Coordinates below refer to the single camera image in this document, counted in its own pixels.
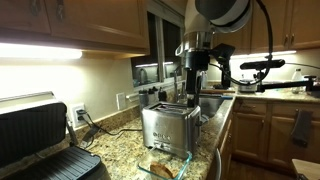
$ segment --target kitchen towel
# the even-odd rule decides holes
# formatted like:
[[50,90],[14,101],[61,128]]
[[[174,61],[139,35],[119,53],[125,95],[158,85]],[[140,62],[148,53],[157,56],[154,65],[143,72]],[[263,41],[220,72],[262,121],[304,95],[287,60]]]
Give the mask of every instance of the kitchen towel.
[[310,136],[312,111],[298,110],[295,124],[291,132],[292,142],[306,148]]

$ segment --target electrical outlet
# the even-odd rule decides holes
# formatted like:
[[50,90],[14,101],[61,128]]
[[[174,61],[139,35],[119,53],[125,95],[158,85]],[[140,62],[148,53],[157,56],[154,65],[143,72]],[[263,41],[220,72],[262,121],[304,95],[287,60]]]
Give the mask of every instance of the electrical outlet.
[[77,114],[78,110],[85,110],[84,103],[70,105],[71,120],[72,120],[73,128],[77,128],[79,126],[82,126],[83,124],[86,124],[84,120],[80,120],[80,121],[78,120],[78,114]]
[[118,110],[126,108],[126,96],[124,93],[116,94]]

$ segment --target kitchen sink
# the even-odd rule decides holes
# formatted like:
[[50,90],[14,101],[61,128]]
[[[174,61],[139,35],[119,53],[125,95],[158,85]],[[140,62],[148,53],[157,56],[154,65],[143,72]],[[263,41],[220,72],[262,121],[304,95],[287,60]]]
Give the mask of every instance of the kitchen sink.
[[209,118],[212,118],[224,100],[225,98],[220,96],[200,95],[199,106],[201,109],[201,115],[206,115]]

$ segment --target stainless steel toaster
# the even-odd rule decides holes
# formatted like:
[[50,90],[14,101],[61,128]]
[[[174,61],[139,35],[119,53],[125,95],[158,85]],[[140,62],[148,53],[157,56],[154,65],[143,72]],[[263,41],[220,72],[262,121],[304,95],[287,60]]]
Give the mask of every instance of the stainless steel toaster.
[[142,110],[143,142],[179,155],[176,149],[194,153],[200,140],[200,107],[158,102]]

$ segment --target window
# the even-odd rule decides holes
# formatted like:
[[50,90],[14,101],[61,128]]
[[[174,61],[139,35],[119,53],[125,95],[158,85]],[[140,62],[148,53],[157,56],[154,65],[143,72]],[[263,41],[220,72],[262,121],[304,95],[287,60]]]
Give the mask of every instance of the window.
[[182,74],[182,58],[175,50],[181,43],[183,18],[158,1],[148,3],[150,55],[131,58],[134,87],[170,81],[175,70]]

